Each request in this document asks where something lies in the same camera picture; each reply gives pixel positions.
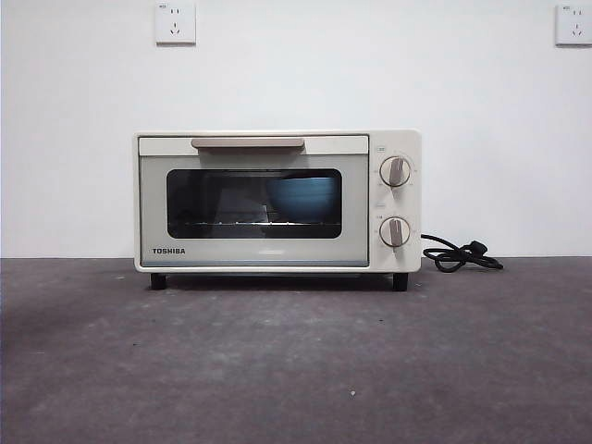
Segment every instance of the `toshiba logo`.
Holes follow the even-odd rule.
[[[185,254],[184,248],[153,248],[154,254]]]

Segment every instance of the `oven door handle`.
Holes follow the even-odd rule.
[[[270,150],[303,150],[302,137],[195,137],[191,139],[193,148],[266,148]]]

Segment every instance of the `oven door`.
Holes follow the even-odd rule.
[[[142,266],[368,266],[366,136],[139,143]]]

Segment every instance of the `control knob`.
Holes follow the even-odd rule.
[[[409,163],[400,156],[389,157],[380,166],[380,177],[390,187],[400,187],[411,174]]]
[[[409,224],[400,217],[389,217],[380,226],[380,239],[389,247],[401,247],[409,240]]]

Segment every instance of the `oven window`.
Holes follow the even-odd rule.
[[[168,234],[177,239],[332,239],[341,233],[337,169],[173,169]]]

